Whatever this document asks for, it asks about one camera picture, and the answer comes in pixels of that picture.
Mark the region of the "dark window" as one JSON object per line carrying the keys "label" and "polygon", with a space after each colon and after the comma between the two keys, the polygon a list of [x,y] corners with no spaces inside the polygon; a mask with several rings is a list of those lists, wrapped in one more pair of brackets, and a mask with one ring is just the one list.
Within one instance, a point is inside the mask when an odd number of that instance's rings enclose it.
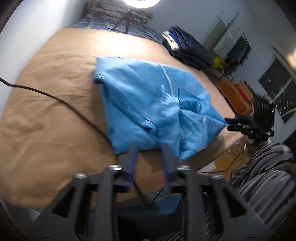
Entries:
{"label": "dark window", "polygon": [[274,102],[282,121],[287,123],[295,114],[295,78],[275,59],[259,83]]}

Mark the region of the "orange covered table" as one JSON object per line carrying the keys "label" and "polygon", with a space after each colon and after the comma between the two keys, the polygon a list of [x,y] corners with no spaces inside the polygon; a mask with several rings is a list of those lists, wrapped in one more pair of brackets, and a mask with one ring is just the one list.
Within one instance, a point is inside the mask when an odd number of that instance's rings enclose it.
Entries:
{"label": "orange covered table", "polygon": [[231,81],[222,79],[216,84],[216,87],[224,96],[235,114],[250,115],[253,112],[251,104],[244,99]]}

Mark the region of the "folded dark navy clothes stack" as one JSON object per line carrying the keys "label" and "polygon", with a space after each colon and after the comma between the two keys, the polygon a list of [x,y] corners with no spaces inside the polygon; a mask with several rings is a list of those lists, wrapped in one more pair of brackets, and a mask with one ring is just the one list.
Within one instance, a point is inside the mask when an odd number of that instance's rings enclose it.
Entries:
{"label": "folded dark navy clothes stack", "polygon": [[178,26],[162,32],[162,45],[181,63],[197,70],[209,69],[213,60],[208,51],[192,35]]}

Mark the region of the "cardboard box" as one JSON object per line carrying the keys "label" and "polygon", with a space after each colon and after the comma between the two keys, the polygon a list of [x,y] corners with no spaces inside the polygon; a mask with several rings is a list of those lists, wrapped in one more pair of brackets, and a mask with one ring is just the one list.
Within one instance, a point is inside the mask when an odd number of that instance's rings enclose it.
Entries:
{"label": "cardboard box", "polygon": [[237,84],[244,91],[244,93],[247,95],[247,97],[250,99],[250,101],[253,101],[253,93],[250,91],[248,86],[242,81],[239,81]]}

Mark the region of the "black lamp tripod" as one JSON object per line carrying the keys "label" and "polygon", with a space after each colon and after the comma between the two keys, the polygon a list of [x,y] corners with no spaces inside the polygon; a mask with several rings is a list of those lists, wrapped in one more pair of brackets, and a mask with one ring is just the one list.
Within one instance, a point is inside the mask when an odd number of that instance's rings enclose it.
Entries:
{"label": "black lamp tripod", "polygon": [[125,30],[120,33],[128,34],[131,20],[132,20],[132,13],[130,9],[127,8],[125,15],[112,28],[109,28],[109,30],[114,32],[122,22],[125,22]]}

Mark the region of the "striped white towel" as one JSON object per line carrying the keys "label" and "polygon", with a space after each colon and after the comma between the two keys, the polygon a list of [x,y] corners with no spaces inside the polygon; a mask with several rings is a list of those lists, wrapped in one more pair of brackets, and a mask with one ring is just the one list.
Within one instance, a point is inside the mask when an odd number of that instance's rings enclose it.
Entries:
{"label": "striped white towel", "polygon": [[229,52],[237,43],[238,39],[243,36],[243,31],[234,20],[227,28],[226,32],[219,39],[218,43],[214,46],[213,50],[217,56],[226,60]]}

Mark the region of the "floral folded quilts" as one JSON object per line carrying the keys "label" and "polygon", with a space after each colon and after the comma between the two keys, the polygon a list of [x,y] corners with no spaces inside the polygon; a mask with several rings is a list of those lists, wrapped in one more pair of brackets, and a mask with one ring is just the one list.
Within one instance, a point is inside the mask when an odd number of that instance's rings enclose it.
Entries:
{"label": "floral folded quilts", "polygon": [[93,19],[117,22],[128,12],[132,15],[131,22],[138,25],[145,25],[154,17],[152,10],[129,8],[123,1],[90,1],[87,4],[87,16]]}

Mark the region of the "black clothes rack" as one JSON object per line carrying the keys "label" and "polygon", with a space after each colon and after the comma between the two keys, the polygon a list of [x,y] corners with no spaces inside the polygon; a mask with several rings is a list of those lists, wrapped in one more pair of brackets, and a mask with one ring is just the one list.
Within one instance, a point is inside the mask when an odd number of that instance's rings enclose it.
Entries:
{"label": "black clothes rack", "polygon": [[220,78],[230,77],[240,65],[248,58],[251,51],[250,43],[241,29],[237,17],[239,13],[227,24],[226,29],[211,49],[213,59],[212,68]]}

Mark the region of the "tan bed blanket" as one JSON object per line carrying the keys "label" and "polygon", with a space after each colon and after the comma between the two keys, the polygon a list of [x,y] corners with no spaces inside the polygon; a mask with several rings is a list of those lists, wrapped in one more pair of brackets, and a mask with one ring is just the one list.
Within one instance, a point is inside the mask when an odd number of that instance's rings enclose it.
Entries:
{"label": "tan bed blanket", "polygon": [[23,68],[1,117],[1,193],[12,206],[44,208],[75,173],[101,173],[115,163],[99,88],[92,83],[97,57],[121,57],[189,71],[225,118],[234,117],[201,71],[169,55],[159,43],[115,32],[65,28]]}

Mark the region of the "dark hanging clothes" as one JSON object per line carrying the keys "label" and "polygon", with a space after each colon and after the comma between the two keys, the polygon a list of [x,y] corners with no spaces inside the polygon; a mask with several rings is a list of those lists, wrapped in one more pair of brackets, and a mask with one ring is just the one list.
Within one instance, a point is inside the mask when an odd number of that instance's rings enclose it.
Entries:
{"label": "dark hanging clothes", "polygon": [[250,44],[245,37],[240,37],[227,55],[225,72],[233,72],[238,65],[242,65],[251,51]]}

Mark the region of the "blue work jacket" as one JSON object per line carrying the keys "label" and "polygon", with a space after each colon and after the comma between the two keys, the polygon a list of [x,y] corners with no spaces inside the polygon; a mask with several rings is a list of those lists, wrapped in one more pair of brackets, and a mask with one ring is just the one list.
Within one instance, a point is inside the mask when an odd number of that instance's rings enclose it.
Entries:
{"label": "blue work jacket", "polygon": [[98,57],[93,82],[100,87],[115,154],[127,152],[133,143],[143,151],[167,144],[185,161],[207,148],[226,126],[208,91],[180,68]]}

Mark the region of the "yellow black box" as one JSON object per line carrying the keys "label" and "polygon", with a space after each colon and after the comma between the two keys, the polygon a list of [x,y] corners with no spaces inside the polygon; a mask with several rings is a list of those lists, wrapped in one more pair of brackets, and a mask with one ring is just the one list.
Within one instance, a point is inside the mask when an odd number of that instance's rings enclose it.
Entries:
{"label": "yellow black box", "polygon": [[216,70],[222,71],[227,67],[227,64],[224,62],[222,58],[220,58],[219,56],[216,56],[213,60],[212,67]]}

